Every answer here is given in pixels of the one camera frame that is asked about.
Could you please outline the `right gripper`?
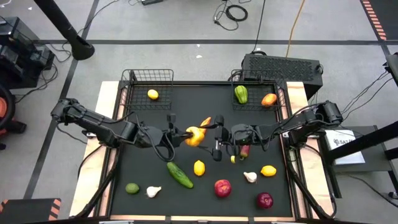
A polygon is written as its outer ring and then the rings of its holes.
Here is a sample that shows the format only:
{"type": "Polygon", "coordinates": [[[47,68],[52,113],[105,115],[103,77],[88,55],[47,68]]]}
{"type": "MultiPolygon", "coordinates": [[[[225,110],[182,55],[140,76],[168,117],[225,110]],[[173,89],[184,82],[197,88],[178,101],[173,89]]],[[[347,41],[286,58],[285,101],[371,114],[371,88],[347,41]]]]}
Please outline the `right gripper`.
{"type": "MultiPolygon", "coordinates": [[[[224,126],[224,117],[220,114],[215,116],[213,123],[211,121],[211,117],[207,118],[203,122],[203,128],[215,129],[224,126]]],[[[233,146],[263,146],[268,142],[268,127],[265,125],[237,124],[232,126],[231,129],[223,128],[221,130],[221,141],[229,142],[233,146]]],[[[219,149],[209,149],[205,146],[199,146],[198,148],[209,152],[214,161],[219,162],[222,160],[222,152],[219,149]]]]}

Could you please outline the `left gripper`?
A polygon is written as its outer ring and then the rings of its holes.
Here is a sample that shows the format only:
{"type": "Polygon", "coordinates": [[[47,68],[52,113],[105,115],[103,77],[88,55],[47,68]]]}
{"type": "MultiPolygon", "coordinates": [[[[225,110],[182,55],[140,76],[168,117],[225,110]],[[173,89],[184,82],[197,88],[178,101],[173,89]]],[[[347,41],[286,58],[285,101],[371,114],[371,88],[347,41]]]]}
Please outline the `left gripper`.
{"type": "Polygon", "coordinates": [[[192,137],[192,132],[183,132],[174,125],[174,122],[176,121],[176,114],[173,113],[167,115],[169,128],[166,130],[161,130],[153,126],[146,126],[143,121],[139,121],[138,116],[136,116],[136,119],[136,124],[138,127],[138,132],[136,135],[137,147],[179,147],[184,140],[192,137]]]}

